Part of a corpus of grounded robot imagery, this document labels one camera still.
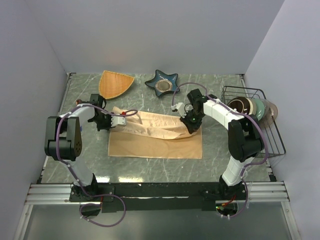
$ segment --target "black wire rack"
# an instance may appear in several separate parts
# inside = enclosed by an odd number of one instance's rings
[[[236,97],[246,97],[249,99],[267,99],[264,91],[257,88],[239,87],[239,86],[224,86],[221,92],[221,101],[228,104]],[[281,138],[276,121],[272,117],[272,124],[262,128],[262,132],[266,136],[269,158],[277,157],[286,154],[286,148]],[[261,151],[256,157],[263,158],[265,152]]]

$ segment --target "marble table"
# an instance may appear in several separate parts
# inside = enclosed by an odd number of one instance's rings
[[[145,81],[152,79],[154,74],[132,76],[135,80],[131,87],[121,96],[108,100],[107,110],[116,106],[120,109],[178,115],[170,108],[172,94],[158,98],[155,91],[145,85]],[[99,93],[100,77],[101,74],[72,75],[62,113],[74,108],[77,99],[87,101],[92,93]],[[219,98],[223,86],[242,87],[239,75],[179,74],[177,84],[185,82],[201,83]],[[188,103],[187,93],[195,88],[195,85],[183,86],[175,101]],[[210,117],[205,117],[202,122],[202,159],[111,157],[108,156],[109,133],[105,130],[98,132],[94,123],[88,123],[82,128],[83,157],[98,182],[217,182],[230,159],[227,131]],[[248,169],[246,180],[270,181],[266,165]],[[60,163],[49,158],[41,182],[70,183],[72,179]]]

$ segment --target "orange cloth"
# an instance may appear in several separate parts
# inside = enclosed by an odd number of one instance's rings
[[[112,111],[126,110],[114,107]],[[201,129],[189,134],[179,117],[139,111],[126,119],[126,126],[111,129],[109,156],[202,159]]]

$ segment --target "blue star dish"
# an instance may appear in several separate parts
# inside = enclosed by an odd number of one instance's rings
[[[160,70],[155,70],[155,76],[144,84],[154,89],[155,95],[161,97],[164,94],[173,94],[177,89],[178,74],[167,75]]]

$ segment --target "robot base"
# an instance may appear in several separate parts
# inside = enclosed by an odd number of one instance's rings
[[[122,198],[128,211],[201,209],[216,211],[216,201],[229,201],[235,194],[236,200],[245,200],[244,186],[240,184],[231,194],[224,188],[221,195],[219,182],[142,182],[142,183],[97,183],[96,194],[114,194]],[[70,195],[70,202],[100,202],[101,198]],[[111,196],[102,200],[102,213],[122,211],[122,203]]]

